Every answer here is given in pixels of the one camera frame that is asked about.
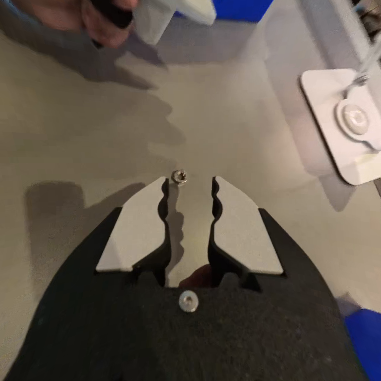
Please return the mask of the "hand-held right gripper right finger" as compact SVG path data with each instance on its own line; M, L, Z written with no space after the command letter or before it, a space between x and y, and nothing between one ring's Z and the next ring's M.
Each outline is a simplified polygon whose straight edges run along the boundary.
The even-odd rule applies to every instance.
M233 273L242 287L256 287L256 275L283 275L258 205L221 176L212 179L212 199L208 260L213 283Z

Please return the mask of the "blue plastic bin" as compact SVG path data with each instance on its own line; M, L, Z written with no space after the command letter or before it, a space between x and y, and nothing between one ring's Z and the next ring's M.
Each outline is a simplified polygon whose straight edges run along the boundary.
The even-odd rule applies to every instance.
M344 319L359 362L371 381L381 380L381 314L360 309Z
M259 22L272 2L272 0L213 0L216 20L250 23ZM186 18L177 12L175 12L174 16Z

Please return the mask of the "person's right hand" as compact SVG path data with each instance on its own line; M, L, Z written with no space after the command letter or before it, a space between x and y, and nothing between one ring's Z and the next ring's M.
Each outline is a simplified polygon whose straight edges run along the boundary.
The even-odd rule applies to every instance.
M205 264L195 270L189 277L180 281L179 288L210 288L212 287L213 272L210 264Z

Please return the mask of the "person's left hand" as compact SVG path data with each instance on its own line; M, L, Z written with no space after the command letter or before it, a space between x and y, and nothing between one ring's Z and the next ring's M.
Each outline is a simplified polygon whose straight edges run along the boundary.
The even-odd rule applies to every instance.
M124 29L118 28L87 0L33 0L26 4L43 25L60 31L86 31L104 47L119 47L134 28L132 22Z

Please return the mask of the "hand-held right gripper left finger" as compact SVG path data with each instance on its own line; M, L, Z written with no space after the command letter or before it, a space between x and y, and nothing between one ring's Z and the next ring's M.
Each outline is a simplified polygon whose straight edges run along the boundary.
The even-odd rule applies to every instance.
M152 272L158 284L165 286L171 261L168 198L169 179L163 176L122 205L96 272L127 272L137 277Z

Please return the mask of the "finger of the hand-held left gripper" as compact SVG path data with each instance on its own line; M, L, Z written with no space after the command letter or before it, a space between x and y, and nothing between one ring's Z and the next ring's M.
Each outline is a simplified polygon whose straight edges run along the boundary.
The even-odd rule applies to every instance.
M216 10L212 0L169 0L171 9L182 16L207 26L213 25Z

